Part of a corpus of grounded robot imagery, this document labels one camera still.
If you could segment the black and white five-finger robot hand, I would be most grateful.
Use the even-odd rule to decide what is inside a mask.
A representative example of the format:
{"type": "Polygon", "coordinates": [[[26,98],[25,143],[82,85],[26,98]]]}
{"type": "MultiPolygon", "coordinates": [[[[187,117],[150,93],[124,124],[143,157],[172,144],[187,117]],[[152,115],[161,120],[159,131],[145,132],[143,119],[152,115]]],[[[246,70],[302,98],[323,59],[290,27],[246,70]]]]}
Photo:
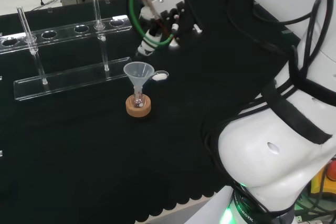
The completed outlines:
{"type": "Polygon", "coordinates": [[[144,36],[138,47],[138,53],[143,56],[151,55],[159,47],[178,47],[178,30],[186,14],[186,8],[192,17],[193,29],[199,34],[203,31],[191,5],[186,0],[144,0],[144,3],[140,17],[149,21],[150,26],[142,33],[144,36]]]}

